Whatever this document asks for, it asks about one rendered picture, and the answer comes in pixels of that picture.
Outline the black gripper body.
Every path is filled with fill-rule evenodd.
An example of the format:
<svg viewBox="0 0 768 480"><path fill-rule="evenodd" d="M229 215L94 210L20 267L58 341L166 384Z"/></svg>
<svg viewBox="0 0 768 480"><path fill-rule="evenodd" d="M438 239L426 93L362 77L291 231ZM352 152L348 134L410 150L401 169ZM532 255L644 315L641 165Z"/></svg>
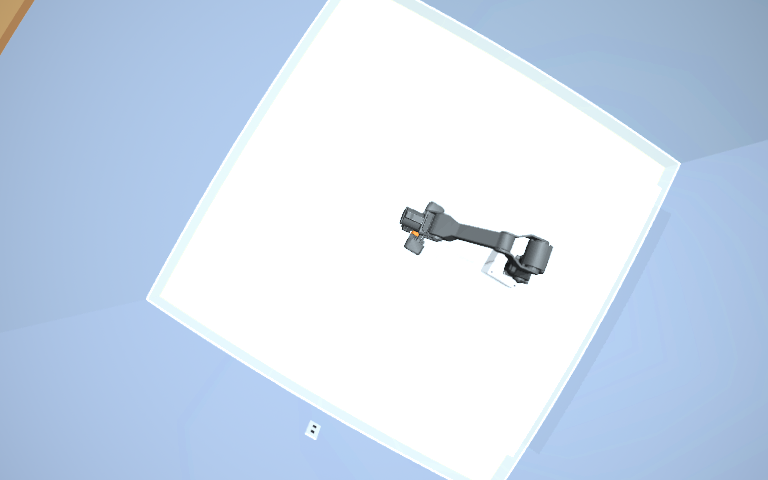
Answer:
<svg viewBox="0 0 768 480"><path fill-rule="evenodd" d="M425 210L426 212L427 210L434 210L434 211L445 213L445 208L434 201L430 201L426 206ZM407 250L411 251L416 255L420 255L423 248L425 247L423 246L425 238L423 238L422 236L423 235L419 234L418 237L417 236L416 237L414 236L413 238L409 237L404 244L404 248L406 248Z"/></svg>

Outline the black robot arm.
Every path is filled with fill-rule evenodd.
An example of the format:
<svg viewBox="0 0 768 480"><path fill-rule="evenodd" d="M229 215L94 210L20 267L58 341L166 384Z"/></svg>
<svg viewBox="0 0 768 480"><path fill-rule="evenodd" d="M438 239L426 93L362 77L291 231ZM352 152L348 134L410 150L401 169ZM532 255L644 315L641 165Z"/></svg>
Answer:
<svg viewBox="0 0 768 480"><path fill-rule="evenodd" d="M400 227L403 231L408 233L413 230L419 231L418 234L423 235L423 238L435 242L460 240L494 249L495 252L504 255L507 259L503 274L510 276L519 284L528 285L531 274L544 274L554 249L553 245L549 245L549 241L534 234L518 236L504 230L498 232L462 224L451 215L434 210L427 210L424 214L407 206L402 213L399 224L401 224ZM524 254L514 257L511 251L515 244L515 238L522 237L530 240Z"/></svg>

